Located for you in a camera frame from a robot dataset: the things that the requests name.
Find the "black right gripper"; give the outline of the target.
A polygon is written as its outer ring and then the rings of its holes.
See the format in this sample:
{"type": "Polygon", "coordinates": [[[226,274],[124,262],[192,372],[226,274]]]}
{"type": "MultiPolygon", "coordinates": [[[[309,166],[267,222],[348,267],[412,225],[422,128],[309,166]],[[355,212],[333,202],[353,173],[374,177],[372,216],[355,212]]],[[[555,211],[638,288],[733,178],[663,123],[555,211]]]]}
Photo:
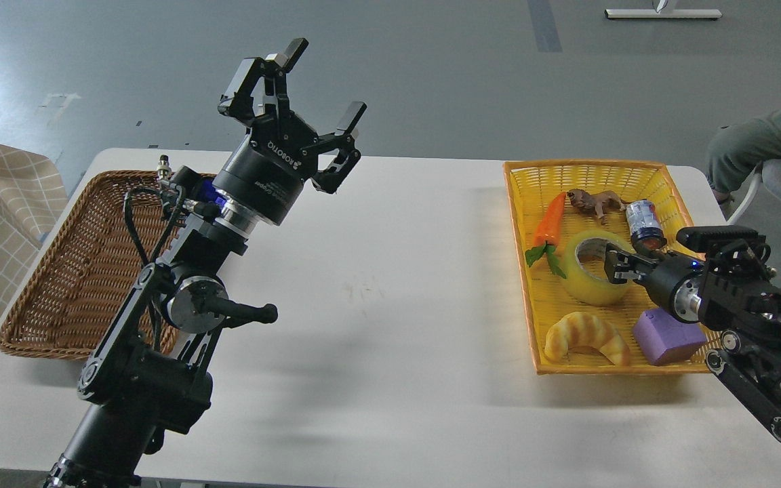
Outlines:
{"type": "Polygon", "coordinates": [[[704,260],[668,253],[660,260],[605,244],[605,277],[614,285],[638,282],[654,304],[678,321],[697,321],[704,260]]]}

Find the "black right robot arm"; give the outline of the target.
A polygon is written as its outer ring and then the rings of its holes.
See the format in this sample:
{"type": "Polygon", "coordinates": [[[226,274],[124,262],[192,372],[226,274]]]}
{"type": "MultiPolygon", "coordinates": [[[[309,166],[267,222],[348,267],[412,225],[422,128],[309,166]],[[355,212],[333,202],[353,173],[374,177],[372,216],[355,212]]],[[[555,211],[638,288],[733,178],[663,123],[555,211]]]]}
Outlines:
{"type": "Polygon", "coordinates": [[[677,241],[691,254],[607,244],[607,280],[642,285],[673,318],[716,331],[719,346],[704,363],[781,442],[781,288],[771,282],[765,236],[747,226],[686,226],[677,241]]]}

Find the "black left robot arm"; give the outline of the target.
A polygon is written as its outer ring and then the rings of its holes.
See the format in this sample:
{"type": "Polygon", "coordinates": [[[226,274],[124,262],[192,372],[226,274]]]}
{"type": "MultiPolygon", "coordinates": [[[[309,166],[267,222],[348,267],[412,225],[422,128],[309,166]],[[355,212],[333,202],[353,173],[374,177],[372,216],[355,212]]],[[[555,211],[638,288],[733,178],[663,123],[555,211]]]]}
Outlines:
{"type": "Polygon", "coordinates": [[[218,105],[245,137],[214,178],[160,157],[154,186],[125,192],[123,217],[142,269],[90,354],[77,384],[90,406],[50,470],[47,487],[138,487],[140,458],[165,432],[186,434],[211,405],[208,371],[221,331],[273,323],[273,304],[229,299],[219,271],[245,253],[259,222],[278,226],[312,182],[333,194],[361,158],[353,102],[334,131],[319,135],[290,106],[286,77],[308,41],[245,58],[218,105]]]}

